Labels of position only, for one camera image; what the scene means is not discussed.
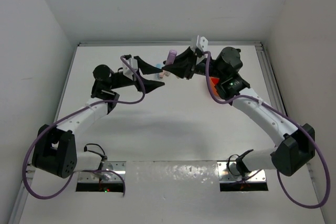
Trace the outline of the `purple correction tape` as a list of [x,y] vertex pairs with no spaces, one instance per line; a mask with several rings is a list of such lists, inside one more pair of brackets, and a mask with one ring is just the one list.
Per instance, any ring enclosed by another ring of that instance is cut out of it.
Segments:
[[167,56],[165,65],[171,65],[171,64],[173,64],[176,56],[177,56],[177,51],[176,50],[170,50],[169,54]]

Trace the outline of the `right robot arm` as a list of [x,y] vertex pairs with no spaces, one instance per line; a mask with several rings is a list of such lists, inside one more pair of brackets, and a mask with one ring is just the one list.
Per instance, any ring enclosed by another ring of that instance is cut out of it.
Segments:
[[243,66],[241,50],[225,47],[216,59],[200,50],[187,48],[180,55],[168,56],[163,70],[181,79],[194,74],[208,76],[207,86],[220,98],[252,119],[272,139],[275,147],[262,151],[247,150],[227,164],[232,176],[245,177],[255,170],[275,169],[292,176],[314,158],[315,131],[305,124],[296,126],[272,110],[240,75]]

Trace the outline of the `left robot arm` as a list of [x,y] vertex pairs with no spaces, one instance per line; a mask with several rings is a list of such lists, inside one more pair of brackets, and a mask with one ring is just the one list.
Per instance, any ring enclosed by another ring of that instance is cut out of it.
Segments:
[[79,112],[66,116],[54,126],[40,128],[34,148],[32,165],[61,178],[74,172],[98,170],[106,158],[104,154],[84,149],[78,150],[76,142],[95,122],[108,115],[120,102],[115,89],[135,86],[143,95],[164,85],[147,80],[143,74],[161,73],[138,56],[122,56],[122,70],[112,71],[107,65],[98,65],[93,71],[95,82],[91,97]]

